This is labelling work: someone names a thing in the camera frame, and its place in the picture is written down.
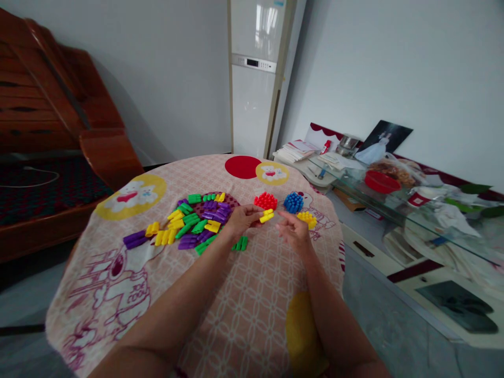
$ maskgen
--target tablecloth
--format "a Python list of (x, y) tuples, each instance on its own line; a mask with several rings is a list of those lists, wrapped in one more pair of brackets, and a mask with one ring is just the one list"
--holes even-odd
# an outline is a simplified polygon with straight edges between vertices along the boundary
[[(163, 223), (190, 194), (225, 192), (233, 206), (264, 191), (278, 208), (291, 192), (317, 218), (310, 231), (331, 282), (342, 290), (344, 250), (338, 217), (328, 198), (295, 169), (231, 154), (199, 156), (158, 167), (133, 179), (90, 217), (47, 313), (49, 343), (80, 377), (90, 374), (149, 306), (198, 258), (177, 243), (148, 242), (127, 250), (122, 238)], [(281, 376), (292, 372), (286, 320), (292, 299), (308, 290), (300, 258), (281, 243), (276, 215), (246, 232), (247, 250), (233, 252), (215, 300), (202, 314), (177, 364), (181, 376)]]

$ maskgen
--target floor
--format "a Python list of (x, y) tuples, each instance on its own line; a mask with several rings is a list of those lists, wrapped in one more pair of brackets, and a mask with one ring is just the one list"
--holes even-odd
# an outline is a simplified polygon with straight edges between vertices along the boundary
[[(338, 201), (329, 193), (328, 197)], [(0, 327), (44, 322), (75, 241), (0, 265)], [(454, 345), (347, 249), (345, 300), (394, 377), (503, 377), (504, 352)], [(0, 376), (72, 377), (43, 333), (0, 338)]]

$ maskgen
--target toy pile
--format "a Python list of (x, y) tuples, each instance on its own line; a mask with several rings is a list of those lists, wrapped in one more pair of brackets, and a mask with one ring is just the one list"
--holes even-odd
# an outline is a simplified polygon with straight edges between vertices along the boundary
[[(167, 218), (166, 229), (162, 229), (159, 222), (154, 222), (146, 230), (123, 238), (124, 244), (127, 249), (133, 249), (155, 236), (154, 245), (156, 247), (173, 244), (176, 240), (180, 240), (178, 249), (195, 249), (201, 256), (215, 240), (232, 212), (231, 206), (224, 202), (225, 199), (226, 193), (207, 194), (203, 197), (201, 194), (191, 194), (177, 202), (177, 208)], [(191, 205), (201, 202), (204, 204), (200, 218)], [(264, 223), (274, 217), (278, 201), (272, 194), (264, 192), (259, 197), (255, 197), (254, 204), (267, 209), (259, 219), (261, 223)], [(302, 209), (303, 200), (300, 195), (292, 192), (287, 196), (283, 205), (288, 212), (295, 214)], [(317, 224), (316, 218), (308, 212), (298, 213), (297, 217), (308, 223), (309, 229), (313, 229)], [(248, 238), (242, 236), (233, 246), (233, 250), (244, 251), (247, 244)]]

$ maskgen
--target wooden chair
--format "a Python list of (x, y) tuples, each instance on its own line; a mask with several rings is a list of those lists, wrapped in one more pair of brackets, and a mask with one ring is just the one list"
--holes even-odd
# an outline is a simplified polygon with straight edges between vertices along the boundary
[[(89, 55), (55, 46), (47, 29), (0, 8), (0, 153), (81, 150), (94, 173), (116, 191), (144, 173), (143, 167)], [(0, 263), (76, 238), (103, 198), (0, 226)]]

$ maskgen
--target green leaf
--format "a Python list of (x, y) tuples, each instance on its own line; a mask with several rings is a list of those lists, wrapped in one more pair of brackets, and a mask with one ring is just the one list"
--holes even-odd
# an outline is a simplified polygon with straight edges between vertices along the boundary
[(491, 185), (465, 184), (460, 186), (462, 193), (466, 194), (481, 194), (489, 190)]
[(464, 204), (461, 204), (460, 202), (455, 201), (452, 198), (445, 198), (445, 202), (450, 205), (455, 205), (459, 208), (459, 210), (463, 213), (474, 213), (476, 211), (480, 211), (483, 209), (481, 206), (467, 206)]
[(481, 216), (485, 218), (497, 218), (504, 215), (504, 206), (489, 207), (481, 212)]

